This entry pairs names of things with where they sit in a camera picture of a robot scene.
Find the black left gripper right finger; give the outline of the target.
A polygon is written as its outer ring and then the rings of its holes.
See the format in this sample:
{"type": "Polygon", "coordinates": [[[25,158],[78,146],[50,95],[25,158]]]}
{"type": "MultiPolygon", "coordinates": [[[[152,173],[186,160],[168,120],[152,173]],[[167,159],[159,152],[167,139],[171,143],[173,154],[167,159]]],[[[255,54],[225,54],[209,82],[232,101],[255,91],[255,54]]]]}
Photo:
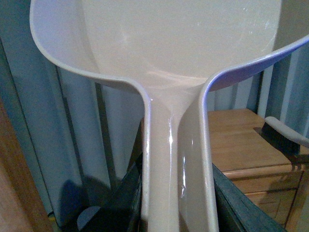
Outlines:
{"type": "Polygon", "coordinates": [[[212,167],[219,231],[286,231],[245,196],[215,165],[212,167]]]}

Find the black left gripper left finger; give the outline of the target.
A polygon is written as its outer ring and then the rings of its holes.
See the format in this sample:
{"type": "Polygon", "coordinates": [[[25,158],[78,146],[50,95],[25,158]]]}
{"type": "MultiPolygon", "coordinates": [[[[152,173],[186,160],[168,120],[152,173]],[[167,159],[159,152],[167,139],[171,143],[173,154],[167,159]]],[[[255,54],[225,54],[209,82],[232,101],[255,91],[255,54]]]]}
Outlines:
{"type": "Polygon", "coordinates": [[[137,232],[142,192],[142,155],[103,206],[85,209],[77,219],[80,232],[137,232]]]}

